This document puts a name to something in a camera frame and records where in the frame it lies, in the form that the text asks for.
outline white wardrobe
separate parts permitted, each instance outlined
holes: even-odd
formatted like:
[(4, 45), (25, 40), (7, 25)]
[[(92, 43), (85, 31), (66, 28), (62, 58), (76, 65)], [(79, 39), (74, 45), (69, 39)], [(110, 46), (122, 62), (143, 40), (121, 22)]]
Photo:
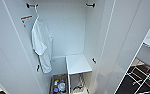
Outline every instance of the white wardrobe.
[[(37, 70), (37, 15), (26, 3), (38, 4), (53, 37), (48, 74)], [(89, 93), (114, 94), (149, 28), (149, 0), (0, 0), (0, 83), (9, 94), (48, 94), (51, 76), (67, 73), (66, 56), (84, 54), (92, 68), (83, 74)]]

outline wall hook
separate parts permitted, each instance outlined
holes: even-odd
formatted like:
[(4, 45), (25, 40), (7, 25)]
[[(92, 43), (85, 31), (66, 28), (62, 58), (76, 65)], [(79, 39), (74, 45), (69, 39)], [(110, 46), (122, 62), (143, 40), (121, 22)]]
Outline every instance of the wall hook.
[(95, 7), (95, 3), (93, 3), (92, 5), (88, 5), (88, 4), (86, 4), (87, 6), (92, 6), (93, 8)]
[(35, 7), (35, 5), (29, 5), (28, 3), (26, 3), (26, 6), (27, 8), (30, 8), (30, 7)]

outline white bathrobe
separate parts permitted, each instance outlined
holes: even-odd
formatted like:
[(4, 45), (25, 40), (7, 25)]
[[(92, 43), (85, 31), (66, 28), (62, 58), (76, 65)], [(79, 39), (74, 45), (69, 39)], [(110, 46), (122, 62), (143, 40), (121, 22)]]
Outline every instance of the white bathrobe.
[(51, 55), (52, 55), (52, 37), (48, 31), (47, 26), (43, 21), (35, 20), (32, 29), (32, 44), (33, 49), (39, 55), (40, 63), (44, 73), (49, 73), (51, 68)]

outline cabinet shelf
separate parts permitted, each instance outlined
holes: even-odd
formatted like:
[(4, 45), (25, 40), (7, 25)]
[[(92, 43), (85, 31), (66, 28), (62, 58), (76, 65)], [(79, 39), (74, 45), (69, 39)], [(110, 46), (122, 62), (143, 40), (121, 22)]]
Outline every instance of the cabinet shelf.
[(83, 54), (66, 56), (68, 74), (77, 74), (92, 71)]

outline wardrobe panel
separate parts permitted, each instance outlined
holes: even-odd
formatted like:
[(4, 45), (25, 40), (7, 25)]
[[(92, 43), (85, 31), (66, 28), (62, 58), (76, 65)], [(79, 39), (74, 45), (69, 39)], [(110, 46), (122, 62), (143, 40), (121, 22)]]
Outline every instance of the wardrobe panel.
[(101, 38), (105, 36), (105, 41), (101, 38), (99, 40), (100, 42), (104, 41), (104, 45), (102, 46), (101, 58), (98, 60), (99, 69), (94, 83), (96, 89), (93, 92), (95, 94), (111, 94), (109, 92), (107, 93), (109, 88), (106, 89), (106, 86), (109, 83), (113, 68), (116, 65), (140, 1), (114, 0), (113, 2), (112, 11), (110, 10), (111, 18), (109, 20), (109, 26), (105, 29), (107, 30), (106, 36), (100, 35)]
[(122, 81), (125, 72), (128, 70), (131, 62), (136, 57), (142, 42), (150, 29), (150, 1), (142, 0), (135, 15), (130, 31), (127, 35), (123, 48), (116, 61), (106, 91), (107, 94), (115, 92), (117, 86)]

